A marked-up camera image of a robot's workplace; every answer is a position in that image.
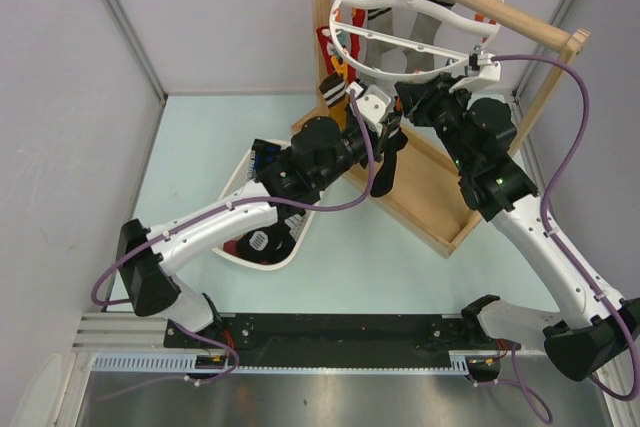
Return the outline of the white round clip hanger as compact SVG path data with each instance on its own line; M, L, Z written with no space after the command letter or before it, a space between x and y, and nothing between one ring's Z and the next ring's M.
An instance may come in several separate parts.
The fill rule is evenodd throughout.
M363 80L427 81L441 73L465 74L469 56L485 51L497 36L497 21L461 5L451 10L426 0L334 0L328 27L335 48L334 59L347 64ZM367 11L393 9L393 34L384 35L366 27ZM416 16L421 13L442 22L432 45L409 39ZM385 53L382 66L365 64L366 42L384 41L396 49ZM434 55L434 69L407 73L405 48Z

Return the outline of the mustard brown striped sock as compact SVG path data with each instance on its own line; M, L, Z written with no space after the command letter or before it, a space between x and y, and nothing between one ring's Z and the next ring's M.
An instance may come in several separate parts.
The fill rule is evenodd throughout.
M336 72L326 77L319 86L319 92L328 108L328 116L338 124L340 131L344 131L347 126L346 88L346 81Z

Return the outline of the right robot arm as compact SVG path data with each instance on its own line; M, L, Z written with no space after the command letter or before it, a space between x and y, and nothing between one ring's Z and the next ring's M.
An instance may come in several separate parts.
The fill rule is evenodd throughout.
M413 125L435 130L466 205L518 249L558 307L541 311L486 295L463 309L462 338L473 348L504 339L542 350L565 377L585 380L627 349L625 330L638 337L639 302L624 299L587 264L574 264L581 255L542 213L538 188L508 153L517 134L510 107L472 99L458 81L445 73L396 83L402 112Z

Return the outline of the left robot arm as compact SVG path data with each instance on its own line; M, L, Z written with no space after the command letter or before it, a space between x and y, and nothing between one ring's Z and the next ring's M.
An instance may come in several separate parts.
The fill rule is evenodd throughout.
M330 117L314 117L285 148L256 140L253 174L230 195L164 224L126 222L118 243L126 303L138 317L163 316L185 327L199 346L214 344L221 334L215 306L184 284L178 271L234 237L319 210L321 192L353 166L380 160L399 124L397 113L387 114L379 127L354 116L346 128Z

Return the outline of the wooden hanger stand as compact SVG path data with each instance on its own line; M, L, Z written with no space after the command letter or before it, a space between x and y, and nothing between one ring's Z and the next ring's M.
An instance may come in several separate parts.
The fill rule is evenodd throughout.
M497 1L476 1L471 0L469 4L464 0L463 5L481 7L480 12L486 15L499 11L498 20L506 20L507 28L557 52L561 62L571 64L591 35L585 29L570 35L515 7L497 7ZM314 28L328 22L332 2L312 0ZM557 67L552 67L547 74L519 120L518 134L509 150L511 155L523 146L564 75ZM292 132L297 132L311 118L328 115L322 96L316 92L317 106L292 125ZM394 189L376 202L438 254L448 258L481 222L481 215L464 204L458 190L456 169L445 152L418 135L415 129L406 128L405 132L409 142L399 154Z

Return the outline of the grey striped sock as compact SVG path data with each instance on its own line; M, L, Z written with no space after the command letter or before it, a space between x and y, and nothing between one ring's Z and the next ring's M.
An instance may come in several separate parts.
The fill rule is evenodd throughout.
M393 9L377 8L367 11L366 27L369 30L384 34L393 34ZM384 41L368 40L366 42L365 64L372 68L382 66L382 57L385 53L396 49L394 44Z
M455 5L452 0L426 0L439 6L451 10ZM432 45L435 36L442 22L436 18L419 13L416 16L409 39L415 42ZM407 73L416 71L431 71L434 69L434 55L431 53L419 53L415 50L405 48L403 50L406 58Z

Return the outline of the red patterned sock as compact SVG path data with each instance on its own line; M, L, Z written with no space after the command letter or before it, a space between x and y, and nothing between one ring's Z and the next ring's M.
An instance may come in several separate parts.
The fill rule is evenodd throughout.
M317 27L315 33L319 52L319 77L323 79L335 72L332 61L335 56L335 48L328 26Z

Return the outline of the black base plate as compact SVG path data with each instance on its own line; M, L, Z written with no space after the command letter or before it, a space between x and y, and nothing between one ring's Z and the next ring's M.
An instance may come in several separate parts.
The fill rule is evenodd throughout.
M239 367L260 370L479 372L498 373L510 342L492 339L458 315L439 314L265 314L219 318L196 336L168 322L169 349L233 349Z

